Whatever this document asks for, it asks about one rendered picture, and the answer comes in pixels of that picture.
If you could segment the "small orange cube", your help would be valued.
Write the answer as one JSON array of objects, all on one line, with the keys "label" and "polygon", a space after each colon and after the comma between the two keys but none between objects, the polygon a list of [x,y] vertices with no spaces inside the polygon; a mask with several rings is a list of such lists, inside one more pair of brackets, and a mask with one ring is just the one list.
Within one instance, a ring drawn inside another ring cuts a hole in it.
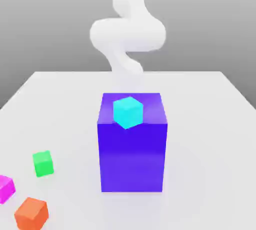
[{"label": "small orange cube", "polygon": [[49,218],[45,201],[26,198],[14,214],[19,230],[41,230]]}]

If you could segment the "small cyan cube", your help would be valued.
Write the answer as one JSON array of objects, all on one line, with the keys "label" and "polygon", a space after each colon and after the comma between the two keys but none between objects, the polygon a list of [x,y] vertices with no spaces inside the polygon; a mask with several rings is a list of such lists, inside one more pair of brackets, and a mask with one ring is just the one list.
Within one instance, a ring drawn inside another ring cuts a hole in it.
[{"label": "small cyan cube", "polygon": [[124,129],[142,124],[144,106],[132,97],[126,97],[113,102],[113,120]]}]

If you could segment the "small green cube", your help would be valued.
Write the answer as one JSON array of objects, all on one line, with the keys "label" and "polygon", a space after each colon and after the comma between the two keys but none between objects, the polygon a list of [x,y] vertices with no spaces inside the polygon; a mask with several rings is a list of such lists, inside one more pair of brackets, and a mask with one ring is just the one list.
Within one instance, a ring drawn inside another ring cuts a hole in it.
[{"label": "small green cube", "polygon": [[54,173],[53,160],[49,150],[37,152],[32,155],[34,169],[37,177]]}]

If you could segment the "small magenta cube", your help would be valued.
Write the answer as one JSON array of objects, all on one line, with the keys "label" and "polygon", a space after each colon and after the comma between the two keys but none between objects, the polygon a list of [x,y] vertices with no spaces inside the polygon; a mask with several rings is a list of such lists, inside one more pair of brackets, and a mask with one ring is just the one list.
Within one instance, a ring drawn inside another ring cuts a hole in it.
[{"label": "small magenta cube", "polygon": [[0,175],[0,204],[4,204],[15,192],[13,179]]}]

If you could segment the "large purple box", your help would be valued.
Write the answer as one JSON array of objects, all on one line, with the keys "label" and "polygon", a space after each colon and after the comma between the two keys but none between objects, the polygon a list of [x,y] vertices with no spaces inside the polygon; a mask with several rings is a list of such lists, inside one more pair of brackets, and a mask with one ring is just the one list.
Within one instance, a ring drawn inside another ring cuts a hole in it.
[{"label": "large purple box", "polygon": [[[143,122],[124,129],[113,102],[132,97],[143,104]],[[168,121],[159,93],[104,93],[97,121],[102,192],[163,190]]]}]

